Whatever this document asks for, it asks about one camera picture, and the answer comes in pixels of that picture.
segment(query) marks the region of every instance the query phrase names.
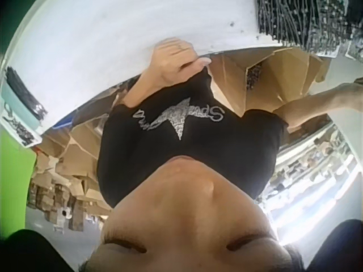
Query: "green wall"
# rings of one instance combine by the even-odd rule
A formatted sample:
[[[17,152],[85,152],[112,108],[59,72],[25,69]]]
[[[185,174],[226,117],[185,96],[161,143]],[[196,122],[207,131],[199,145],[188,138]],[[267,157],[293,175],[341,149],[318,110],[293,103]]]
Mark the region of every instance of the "green wall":
[[[28,187],[36,154],[18,144],[0,126],[0,234],[25,227]]]

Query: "black t-shirt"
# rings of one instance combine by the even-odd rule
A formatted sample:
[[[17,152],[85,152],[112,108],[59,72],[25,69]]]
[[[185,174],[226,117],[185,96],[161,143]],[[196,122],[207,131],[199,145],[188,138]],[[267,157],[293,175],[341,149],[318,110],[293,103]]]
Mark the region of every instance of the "black t-shirt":
[[[255,199],[273,174],[286,127],[263,110],[238,117],[213,98],[204,70],[134,109],[115,107],[98,160],[101,193],[114,207],[166,161],[187,155]]]

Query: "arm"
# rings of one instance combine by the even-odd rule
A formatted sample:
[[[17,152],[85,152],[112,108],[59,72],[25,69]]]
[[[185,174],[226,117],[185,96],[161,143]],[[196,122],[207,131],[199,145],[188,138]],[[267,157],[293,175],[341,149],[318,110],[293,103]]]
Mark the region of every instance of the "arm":
[[[360,80],[288,102],[273,112],[286,121],[290,128],[300,126],[307,120],[334,109],[350,108],[363,112],[363,85],[359,84]]]
[[[116,104],[134,108],[162,88],[187,81],[210,62],[209,58],[199,58],[193,46],[186,41],[177,38],[165,40],[154,48],[150,66]]]

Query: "hair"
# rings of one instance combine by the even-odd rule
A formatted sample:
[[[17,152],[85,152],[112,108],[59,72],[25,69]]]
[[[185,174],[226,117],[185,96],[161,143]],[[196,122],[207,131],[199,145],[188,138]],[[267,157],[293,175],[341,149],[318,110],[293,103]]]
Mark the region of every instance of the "hair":
[[[302,261],[302,256],[301,256],[300,252],[297,250],[297,248],[294,247],[293,245],[286,245],[286,246],[284,246],[284,248],[291,256],[291,266],[276,267],[272,271],[273,272],[285,272],[285,271],[304,272],[305,269],[304,269],[304,264]],[[81,264],[78,269],[78,272],[91,272],[88,269],[86,270],[87,263],[88,263],[88,260],[85,261],[83,264]]]

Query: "star graphic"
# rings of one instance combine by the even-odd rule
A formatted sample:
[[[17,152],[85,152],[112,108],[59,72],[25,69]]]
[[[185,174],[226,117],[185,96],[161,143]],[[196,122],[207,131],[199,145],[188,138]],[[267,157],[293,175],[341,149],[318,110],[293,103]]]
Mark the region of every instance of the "star graphic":
[[[179,140],[182,139],[185,119],[189,115],[189,102],[190,98],[184,99],[182,102],[175,106],[171,106],[164,110],[164,112],[150,124],[150,129],[157,128],[161,123],[169,121],[175,132],[178,135]]]
[[[225,111],[221,107],[217,105],[210,107],[207,104],[205,107],[200,108],[199,106],[190,105],[190,100],[189,97],[179,104],[167,108],[152,123],[146,122],[145,112],[142,109],[139,109],[133,115],[133,118],[139,119],[138,123],[143,130],[156,129],[165,121],[169,121],[179,140],[182,139],[185,119],[188,115],[198,118],[209,118],[213,122],[220,122],[223,119]]]

